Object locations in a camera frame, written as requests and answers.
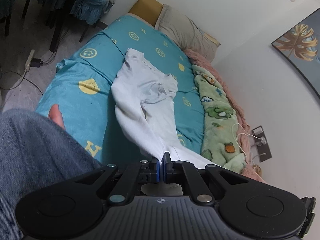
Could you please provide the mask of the grey pillow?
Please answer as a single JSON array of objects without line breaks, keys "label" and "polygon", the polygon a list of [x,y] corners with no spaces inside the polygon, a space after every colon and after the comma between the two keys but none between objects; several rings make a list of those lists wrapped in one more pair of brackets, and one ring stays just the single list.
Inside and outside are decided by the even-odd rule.
[{"label": "grey pillow", "polygon": [[200,29],[190,18],[165,4],[155,29],[172,39],[181,50],[191,49],[209,62],[215,58],[220,42]]}]

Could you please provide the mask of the white t-shirt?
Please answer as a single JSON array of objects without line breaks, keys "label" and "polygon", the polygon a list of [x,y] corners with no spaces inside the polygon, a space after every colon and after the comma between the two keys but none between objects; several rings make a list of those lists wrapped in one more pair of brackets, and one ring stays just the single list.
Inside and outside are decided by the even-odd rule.
[{"label": "white t-shirt", "polygon": [[187,161],[196,168],[211,163],[180,143],[174,113],[177,81],[153,66],[142,52],[127,50],[111,91],[116,119],[142,154],[162,160],[168,152],[173,161]]}]

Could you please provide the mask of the blue folding chair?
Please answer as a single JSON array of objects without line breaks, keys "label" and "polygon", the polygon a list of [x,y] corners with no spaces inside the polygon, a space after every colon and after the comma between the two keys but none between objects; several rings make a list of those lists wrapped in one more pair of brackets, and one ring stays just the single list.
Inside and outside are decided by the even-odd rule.
[{"label": "blue folding chair", "polygon": [[100,19],[109,12],[114,0],[76,0],[70,14],[84,22],[85,28],[80,37],[82,42],[89,26],[95,27]]}]

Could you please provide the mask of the teal patterned bed sheet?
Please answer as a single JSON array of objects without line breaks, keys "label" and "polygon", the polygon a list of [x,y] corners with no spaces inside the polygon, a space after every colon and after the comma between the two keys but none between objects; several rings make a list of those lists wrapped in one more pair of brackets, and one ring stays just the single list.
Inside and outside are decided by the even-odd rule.
[{"label": "teal patterned bed sheet", "polygon": [[36,112],[47,116],[58,105],[66,131],[97,161],[126,163],[140,157],[116,120],[111,86],[126,51],[135,49],[164,74],[177,80],[174,98],[179,142],[199,153],[203,141],[204,110],[194,83],[191,63],[166,35],[143,21],[125,15],[95,34],[70,58],[57,64],[56,75]]}]

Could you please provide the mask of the wall power strip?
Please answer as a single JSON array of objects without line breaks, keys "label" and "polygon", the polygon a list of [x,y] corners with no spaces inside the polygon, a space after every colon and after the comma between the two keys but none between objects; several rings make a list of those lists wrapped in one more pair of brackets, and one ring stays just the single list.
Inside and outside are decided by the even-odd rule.
[{"label": "wall power strip", "polygon": [[262,126],[258,126],[252,130],[254,139],[254,148],[257,150],[257,154],[253,159],[258,158],[259,162],[262,163],[272,158],[271,150],[267,142],[266,134]]}]

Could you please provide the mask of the blue jeans leg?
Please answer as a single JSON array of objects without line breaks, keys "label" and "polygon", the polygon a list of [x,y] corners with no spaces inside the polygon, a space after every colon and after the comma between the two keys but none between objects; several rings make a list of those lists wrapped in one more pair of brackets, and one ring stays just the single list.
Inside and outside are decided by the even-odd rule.
[{"label": "blue jeans leg", "polygon": [[15,208],[26,194],[100,168],[48,116],[25,109],[1,113],[1,239],[22,239]]}]

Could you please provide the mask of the green cartoon fleece blanket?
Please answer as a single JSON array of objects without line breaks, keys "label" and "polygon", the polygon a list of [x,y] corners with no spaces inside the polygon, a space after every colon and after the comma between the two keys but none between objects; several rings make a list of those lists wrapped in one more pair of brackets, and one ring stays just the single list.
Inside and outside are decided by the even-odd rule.
[{"label": "green cartoon fleece blanket", "polygon": [[194,82],[204,109],[201,156],[235,173],[246,166],[246,157],[236,140],[238,118],[224,88],[208,70],[192,65]]}]

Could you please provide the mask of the gold leaf framed picture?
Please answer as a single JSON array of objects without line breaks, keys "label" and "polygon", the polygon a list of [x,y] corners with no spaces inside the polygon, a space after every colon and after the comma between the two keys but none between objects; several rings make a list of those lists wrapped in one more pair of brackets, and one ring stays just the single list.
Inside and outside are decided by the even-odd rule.
[{"label": "gold leaf framed picture", "polygon": [[319,10],[272,42],[300,74],[319,92]]}]

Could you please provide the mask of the pink fluffy blanket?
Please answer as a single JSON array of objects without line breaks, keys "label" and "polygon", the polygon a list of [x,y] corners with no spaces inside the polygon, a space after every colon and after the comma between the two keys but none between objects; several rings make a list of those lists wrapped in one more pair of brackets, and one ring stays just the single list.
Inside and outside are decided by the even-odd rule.
[{"label": "pink fluffy blanket", "polygon": [[190,62],[197,66],[200,66],[209,72],[211,72],[214,77],[219,81],[221,86],[224,88],[225,93],[227,94],[227,99],[230,101],[231,106],[235,109],[236,111],[236,116],[238,118],[238,127],[236,128],[236,140],[239,144],[239,147],[242,151],[242,153],[245,154],[245,161],[246,161],[246,166],[243,168],[240,174],[257,180],[259,182],[264,182],[264,180],[261,178],[260,173],[257,172],[254,168],[254,164],[252,163],[252,157],[250,154],[250,142],[249,142],[249,130],[250,126],[246,122],[245,119],[245,114],[243,109],[240,107],[240,105],[236,102],[236,100],[232,97],[228,86],[226,83],[223,81],[222,77],[220,76],[219,72],[215,70],[209,61],[205,59],[202,55],[199,53],[191,50],[191,49],[186,49],[184,51],[185,55],[189,57]]}]

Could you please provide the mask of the bare foot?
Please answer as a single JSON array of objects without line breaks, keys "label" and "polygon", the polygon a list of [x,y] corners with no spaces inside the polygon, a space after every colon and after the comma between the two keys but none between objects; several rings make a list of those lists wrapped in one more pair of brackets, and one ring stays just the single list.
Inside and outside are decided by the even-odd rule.
[{"label": "bare foot", "polygon": [[54,123],[56,123],[62,129],[65,129],[63,116],[62,116],[62,113],[60,112],[58,104],[52,105],[52,107],[50,108],[49,113],[48,113],[48,119],[52,120]]}]

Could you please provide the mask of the white floor power strip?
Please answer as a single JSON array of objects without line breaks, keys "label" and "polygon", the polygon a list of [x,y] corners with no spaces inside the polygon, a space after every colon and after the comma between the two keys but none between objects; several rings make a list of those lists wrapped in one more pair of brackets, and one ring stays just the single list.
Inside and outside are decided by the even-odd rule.
[{"label": "white floor power strip", "polygon": [[24,69],[26,72],[29,72],[29,70],[30,70],[31,61],[34,58],[34,54],[35,54],[35,49],[32,49],[29,53],[29,56],[28,56],[26,62],[25,62],[25,65],[24,65]]}]

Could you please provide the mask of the yellow headboard cushion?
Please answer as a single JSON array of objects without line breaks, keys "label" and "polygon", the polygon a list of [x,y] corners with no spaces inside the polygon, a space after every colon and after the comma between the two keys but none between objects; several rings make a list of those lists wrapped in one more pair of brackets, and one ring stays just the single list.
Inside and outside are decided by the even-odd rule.
[{"label": "yellow headboard cushion", "polygon": [[137,0],[129,10],[129,14],[138,16],[154,27],[162,11],[163,4],[157,0]]}]

